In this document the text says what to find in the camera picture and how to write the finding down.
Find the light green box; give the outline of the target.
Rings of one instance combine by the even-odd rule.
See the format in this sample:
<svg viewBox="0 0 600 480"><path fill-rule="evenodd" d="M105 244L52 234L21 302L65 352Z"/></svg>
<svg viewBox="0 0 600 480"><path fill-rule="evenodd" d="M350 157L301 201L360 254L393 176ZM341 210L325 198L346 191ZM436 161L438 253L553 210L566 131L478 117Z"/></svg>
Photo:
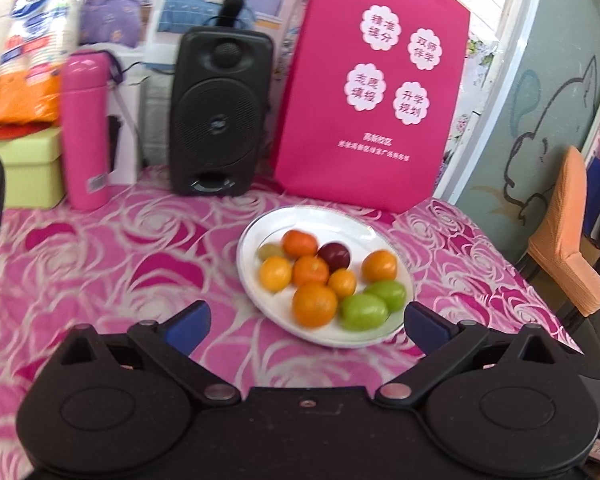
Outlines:
<svg viewBox="0 0 600 480"><path fill-rule="evenodd" d="M42 125L0 126L5 207L50 209L65 196L60 129Z"/></svg>

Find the orange fabric chair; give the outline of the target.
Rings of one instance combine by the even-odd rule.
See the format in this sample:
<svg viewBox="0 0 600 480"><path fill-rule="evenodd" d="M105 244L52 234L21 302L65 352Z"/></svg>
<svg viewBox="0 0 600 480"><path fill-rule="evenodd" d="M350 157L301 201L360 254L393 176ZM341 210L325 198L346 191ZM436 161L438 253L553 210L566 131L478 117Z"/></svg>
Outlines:
<svg viewBox="0 0 600 480"><path fill-rule="evenodd" d="M600 310L600 274L580 248L587 184L584 159L570 146L545 217L529 237L527 250L584 318Z"/></svg>

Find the white round plate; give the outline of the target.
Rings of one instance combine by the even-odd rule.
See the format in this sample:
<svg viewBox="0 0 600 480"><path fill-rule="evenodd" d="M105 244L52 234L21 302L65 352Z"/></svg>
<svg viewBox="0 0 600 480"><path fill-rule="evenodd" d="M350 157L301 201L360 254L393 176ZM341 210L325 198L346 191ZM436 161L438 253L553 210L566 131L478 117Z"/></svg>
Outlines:
<svg viewBox="0 0 600 480"><path fill-rule="evenodd" d="M369 224L332 208L299 205L275 209L261 214L242 231L236 249L236 266L242 287L253 304L277 326L301 339L329 348L353 349L374 346L390 340L403 328L403 313L390 314L377 328L352 332L337 320L320 328L305 328L296 323L291 313L291 300L296 288L268 292L259 282L260 260L257 250L266 243L278 243L283 235L298 229L314 235L320 243L339 242L350 250L351 268L361 281L363 259L375 250L385 249L398 256L398 248L384 234Z"/></svg>

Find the pink tote bag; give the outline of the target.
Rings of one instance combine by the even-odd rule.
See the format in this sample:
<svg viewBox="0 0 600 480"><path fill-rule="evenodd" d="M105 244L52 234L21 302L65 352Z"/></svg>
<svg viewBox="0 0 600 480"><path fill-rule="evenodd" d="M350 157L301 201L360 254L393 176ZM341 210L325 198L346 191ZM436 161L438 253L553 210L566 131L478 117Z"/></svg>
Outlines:
<svg viewBox="0 0 600 480"><path fill-rule="evenodd" d="M391 212L429 198L468 26L457 0L309 0L278 113L279 184Z"/></svg>

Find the large orange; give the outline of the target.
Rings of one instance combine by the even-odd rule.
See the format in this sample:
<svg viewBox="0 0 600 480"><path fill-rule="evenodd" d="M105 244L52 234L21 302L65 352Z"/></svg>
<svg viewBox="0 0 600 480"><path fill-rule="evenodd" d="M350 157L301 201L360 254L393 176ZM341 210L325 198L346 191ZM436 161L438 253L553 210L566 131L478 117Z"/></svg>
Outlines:
<svg viewBox="0 0 600 480"><path fill-rule="evenodd" d="M337 295L320 283L301 285L292 297L292 317L305 328L319 328L328 324L336 316L337 309Z"/></svg>

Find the small green-brown fruit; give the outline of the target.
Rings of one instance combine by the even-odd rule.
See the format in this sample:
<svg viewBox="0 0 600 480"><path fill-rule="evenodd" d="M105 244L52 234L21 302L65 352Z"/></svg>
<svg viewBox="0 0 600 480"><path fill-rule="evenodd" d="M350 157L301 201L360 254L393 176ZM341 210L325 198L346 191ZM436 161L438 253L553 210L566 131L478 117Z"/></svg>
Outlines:
<svg viewBox="0 0 600 480"><path fill-rule="evenodd" d="M283 248L276 243L264 243L257 250L257 257L260 261L265 261L271 257L286 258Z"/></svg>

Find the black speaker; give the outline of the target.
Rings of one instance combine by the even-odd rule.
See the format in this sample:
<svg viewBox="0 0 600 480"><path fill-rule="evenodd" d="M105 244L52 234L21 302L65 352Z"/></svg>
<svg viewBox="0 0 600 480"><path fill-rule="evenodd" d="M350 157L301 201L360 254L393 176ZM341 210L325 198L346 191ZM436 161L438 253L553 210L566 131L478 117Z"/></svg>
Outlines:
<svg viewBox="0 0 600 480"><path fill-rule="evenodd" d="M181 196L239 196L263 142L273 68L268 35L242 27L244 0L224 0L209 24L186 32L172 81L168 169Z"/></svg>

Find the small orange front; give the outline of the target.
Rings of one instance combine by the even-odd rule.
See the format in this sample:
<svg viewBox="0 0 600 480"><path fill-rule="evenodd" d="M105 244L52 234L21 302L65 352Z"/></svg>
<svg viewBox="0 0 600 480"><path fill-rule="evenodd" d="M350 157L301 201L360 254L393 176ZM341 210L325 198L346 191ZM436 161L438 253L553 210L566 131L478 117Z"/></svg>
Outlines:
<svg viewBox="0 0 600 480"><path fill-rule="evenodd" d="M358 287L356 275L349 269L338 269L328 279L327 286L339 300L352 296Z"/></svg>

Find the round green apple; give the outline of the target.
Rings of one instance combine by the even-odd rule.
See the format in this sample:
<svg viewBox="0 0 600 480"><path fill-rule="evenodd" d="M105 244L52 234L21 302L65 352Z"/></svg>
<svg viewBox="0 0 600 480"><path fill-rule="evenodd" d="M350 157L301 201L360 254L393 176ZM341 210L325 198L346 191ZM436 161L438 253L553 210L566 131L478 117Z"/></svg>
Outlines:
<svg viewBox="0 0 600 480"><path fill-rule="evenodd" d="M407 290L397 281L377 281L366 286L364 292L381 299L391 313L400 312L407 304Z"/></svg>

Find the pink thermos bottle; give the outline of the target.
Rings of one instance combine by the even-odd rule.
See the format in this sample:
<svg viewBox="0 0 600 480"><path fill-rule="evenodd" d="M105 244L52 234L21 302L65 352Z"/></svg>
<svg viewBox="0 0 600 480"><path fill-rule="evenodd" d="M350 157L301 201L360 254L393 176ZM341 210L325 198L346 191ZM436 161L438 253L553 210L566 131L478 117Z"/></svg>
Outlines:
<svg viewBox="0 0 600 480"><path fill-rule="evenodd" d="M107 101L109 61L105 53L78 51L60 72L60 140L68 201L82 211L109 200Z"/></svg>

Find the tangerine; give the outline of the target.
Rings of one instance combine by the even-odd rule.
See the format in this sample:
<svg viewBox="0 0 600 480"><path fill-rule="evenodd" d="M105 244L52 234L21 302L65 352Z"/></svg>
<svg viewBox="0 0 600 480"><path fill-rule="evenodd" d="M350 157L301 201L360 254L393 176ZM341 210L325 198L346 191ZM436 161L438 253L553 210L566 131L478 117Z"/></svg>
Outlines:
<svg viewBox="0 0 600 480"><path fill-rule="evenodd" d="M294 286L310 283L326 285L329 275L329 266L322 258L302 256L292 266L291 281Z"/></svg>
<svg viewBox="0 0 600 480"><path fill-rule="evenodd" d="M284 253L294 259L309 256L318 252L318 241L311 233L300 230L287 231L280 242Z"/></svg>

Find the small yellow orange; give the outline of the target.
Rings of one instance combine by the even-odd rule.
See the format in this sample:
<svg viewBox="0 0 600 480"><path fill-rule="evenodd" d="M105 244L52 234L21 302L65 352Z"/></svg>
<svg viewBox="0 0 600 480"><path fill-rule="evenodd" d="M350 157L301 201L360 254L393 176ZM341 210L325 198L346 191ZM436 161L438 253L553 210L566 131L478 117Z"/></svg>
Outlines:
<svg viewBox="0 0 600 480"><path fill-rule="evenodd" d="M260 265L259 282L272 294L285 289L292 279L292 264L281 256L266 258Z"/></svg>

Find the dark red plum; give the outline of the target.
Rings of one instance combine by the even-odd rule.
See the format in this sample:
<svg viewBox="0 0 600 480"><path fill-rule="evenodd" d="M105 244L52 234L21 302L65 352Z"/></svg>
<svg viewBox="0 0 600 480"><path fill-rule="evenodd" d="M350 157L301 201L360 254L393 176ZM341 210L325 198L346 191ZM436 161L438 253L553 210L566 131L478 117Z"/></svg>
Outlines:
<svg viewBox="0 0 600 480"><path fill-rule="evenodd" d="M330 273L347 269L351 262L349 248L339 242L330 242L321 246L317 252L317 257L325 261Z"/></svg>

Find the big orange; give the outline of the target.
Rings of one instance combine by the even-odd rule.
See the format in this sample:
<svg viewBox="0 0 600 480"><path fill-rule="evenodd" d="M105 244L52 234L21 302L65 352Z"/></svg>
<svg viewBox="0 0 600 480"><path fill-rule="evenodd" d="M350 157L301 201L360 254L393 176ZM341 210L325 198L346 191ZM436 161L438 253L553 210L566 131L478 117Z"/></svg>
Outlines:
<svg viewBox="0 0 600 480"><path fill-rule="evenodd" d="M398 258L385 249L371 252L361 264L361 273L367 284L393 281L398 275Z"/></svg>

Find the oval green fruit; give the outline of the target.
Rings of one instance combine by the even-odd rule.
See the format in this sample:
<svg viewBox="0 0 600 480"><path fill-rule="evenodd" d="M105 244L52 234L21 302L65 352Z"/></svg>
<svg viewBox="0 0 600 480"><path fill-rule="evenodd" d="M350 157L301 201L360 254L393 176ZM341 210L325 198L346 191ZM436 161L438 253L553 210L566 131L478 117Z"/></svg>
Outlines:
<svg viewBox="0 0 600 480"><path fill-rule="evenodd" d="M366 332L384 324L390 315L384 300L366 294L354 294L340 301L339 323L351 332Z"/></svg>

